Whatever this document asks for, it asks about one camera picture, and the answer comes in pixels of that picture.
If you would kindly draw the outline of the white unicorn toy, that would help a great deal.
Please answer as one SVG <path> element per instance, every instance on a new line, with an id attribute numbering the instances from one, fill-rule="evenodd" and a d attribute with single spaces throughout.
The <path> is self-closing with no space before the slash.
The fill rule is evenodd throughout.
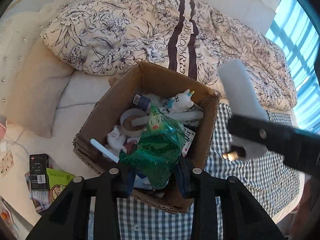
<path id="1" fill-rule="evenodd" d="M 167 104 L 169 113 L 183 113 L 193 107 L 194 102 L 191 100 L 193 94 L 194 91 L 187 89 L 170 98 Z"/>

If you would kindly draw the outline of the green cartoon booklet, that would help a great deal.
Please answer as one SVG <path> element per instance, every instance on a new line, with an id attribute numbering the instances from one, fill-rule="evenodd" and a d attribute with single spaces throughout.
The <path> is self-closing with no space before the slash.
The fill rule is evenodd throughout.
<path id="1" fill-rule="evenodd" d="M 70 173 L 51 169 L 51 168 L 47 168 L 47 176 L 49 180 L 49 191 L 50 191 L 51 202 L 56 200 L 56 198 L 60 195 L 60 193 L 75 177 Z"/>

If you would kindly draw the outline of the floral patterned duvet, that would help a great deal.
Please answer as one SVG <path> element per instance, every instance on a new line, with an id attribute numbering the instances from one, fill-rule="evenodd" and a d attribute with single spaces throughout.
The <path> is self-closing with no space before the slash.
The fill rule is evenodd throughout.
<path id="1" fill-rule="evenodd" d="M 218 68 L 239 60 L 261 105 L 288 111 L 297 103 L 281 48 L 196 0 L 67 0 L 40 36 L 55 56 L 87 74 L 121 75 L 144 61 L 220 93 Z"/>

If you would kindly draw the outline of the white tape roll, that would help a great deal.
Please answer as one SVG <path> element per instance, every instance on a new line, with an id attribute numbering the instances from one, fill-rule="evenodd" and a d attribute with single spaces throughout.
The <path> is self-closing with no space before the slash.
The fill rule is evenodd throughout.
<path id="1" fill-rule="evenodd" d="M 128 137 L 140 137 L 146 127 L 149 115 L 137 108 L 128 109 L 120 116 L 120 126 Z"/>

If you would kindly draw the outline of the black product box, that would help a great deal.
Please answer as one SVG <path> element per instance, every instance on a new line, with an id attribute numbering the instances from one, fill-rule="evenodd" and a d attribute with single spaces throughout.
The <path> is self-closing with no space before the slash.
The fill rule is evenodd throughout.
<path id="1" fill-rule="evenodd" d="M 30 187 L 32 190 L 48 190 L 47 168 L 49 157 L 46 153 L 32 154 L 29 157 Z"/>

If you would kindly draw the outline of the beige pillow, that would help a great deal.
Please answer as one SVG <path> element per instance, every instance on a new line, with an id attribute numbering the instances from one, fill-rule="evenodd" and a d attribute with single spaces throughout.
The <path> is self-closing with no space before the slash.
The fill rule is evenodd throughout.
<path id="1" fill-rule="evenodd" d="M 73 73 L 43 42 L 33 45 L 14 82 L 5 111 L 8 123 L 51 137 L 56 109 Z"/>

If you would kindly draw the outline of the white foam stick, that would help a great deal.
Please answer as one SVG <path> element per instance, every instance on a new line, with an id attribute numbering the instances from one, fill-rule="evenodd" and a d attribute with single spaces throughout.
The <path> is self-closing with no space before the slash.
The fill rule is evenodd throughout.
<path id="1" fill-rule="evenodd" d="M 177 121 L 193 121 L 203 119 L 204 114 L 202 111 L 191 111 L 191 112 L 183 112 L 183 113 L 169 113 L 168 117 L 175 119 Z M 140 118 L 136 118 L 131 121 L 131 125 L 133 127 L 146 125 L 148 122 L 149 116 L 144 116 Z"/>

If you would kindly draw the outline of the green snack bag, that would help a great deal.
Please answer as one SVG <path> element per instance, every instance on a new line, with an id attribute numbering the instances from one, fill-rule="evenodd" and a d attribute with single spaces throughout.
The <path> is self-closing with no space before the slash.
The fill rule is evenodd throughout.
<path id="1" fill-rule="evenodd" d="M 166 186 L 184 146 L 183 125 L 152 105 L 149 119 L 133 153 L 120 153 L 120 162 L 147 176 L 154 189 Z"/>

